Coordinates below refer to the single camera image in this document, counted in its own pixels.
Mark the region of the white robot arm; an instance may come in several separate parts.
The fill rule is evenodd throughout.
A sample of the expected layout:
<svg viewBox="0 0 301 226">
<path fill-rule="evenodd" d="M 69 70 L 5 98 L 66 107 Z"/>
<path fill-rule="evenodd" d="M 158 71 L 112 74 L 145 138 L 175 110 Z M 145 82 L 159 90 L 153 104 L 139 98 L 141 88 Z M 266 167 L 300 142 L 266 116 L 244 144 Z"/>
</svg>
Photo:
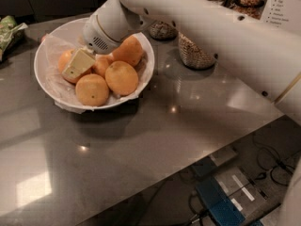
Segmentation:
<svg viewBox="0 0 301 226">
<path fill-rule="evenodd" d="M 301 121 L 301 37 L 206 0 L 107 0 L 86 21 L 88 48 L 108 54 L 155 21 L 165 22 Z"/>
</svg>

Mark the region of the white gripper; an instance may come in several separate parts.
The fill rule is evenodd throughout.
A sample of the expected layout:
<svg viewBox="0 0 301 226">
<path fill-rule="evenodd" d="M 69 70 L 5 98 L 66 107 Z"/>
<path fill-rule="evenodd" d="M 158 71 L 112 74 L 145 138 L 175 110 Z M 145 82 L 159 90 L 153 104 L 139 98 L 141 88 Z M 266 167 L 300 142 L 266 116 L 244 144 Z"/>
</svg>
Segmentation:
<svg viewBox="0 0 301 226">
<path fill-rule="evenodd" d="M 97 54 L 109 54 L 121 44 L 122 22 L 119 14 L 95 12 L 86 21 L 83 38 L 86 45 Z M 62 75 L 76 79 L 89 70 L 95 57 L 84 49 L 76 49 Z"/>
</svg>

